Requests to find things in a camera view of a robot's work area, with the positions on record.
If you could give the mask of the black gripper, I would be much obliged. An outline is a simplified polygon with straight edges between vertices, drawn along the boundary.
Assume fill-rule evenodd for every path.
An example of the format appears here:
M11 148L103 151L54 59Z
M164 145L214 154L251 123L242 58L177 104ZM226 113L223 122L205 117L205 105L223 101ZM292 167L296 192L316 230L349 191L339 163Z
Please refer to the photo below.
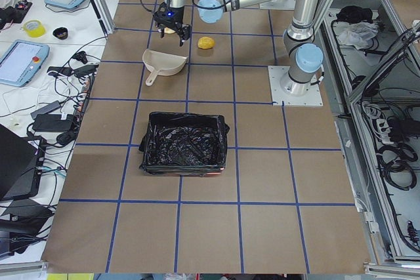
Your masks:
M174 8L171 6L171 0L162 2L153 13L153 19L161 38L165 36L165 28L173 30L179 36L179 46L191 36L191 25L183 24L184 8Z

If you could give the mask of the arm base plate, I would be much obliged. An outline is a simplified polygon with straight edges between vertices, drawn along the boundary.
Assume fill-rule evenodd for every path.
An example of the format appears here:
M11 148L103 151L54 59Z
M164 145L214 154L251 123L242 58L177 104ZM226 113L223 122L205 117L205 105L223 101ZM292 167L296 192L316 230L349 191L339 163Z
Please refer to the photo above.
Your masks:
M296 83L289 77L289 66L268 66L273 106L323 106L318 78L314 73L309 83Z

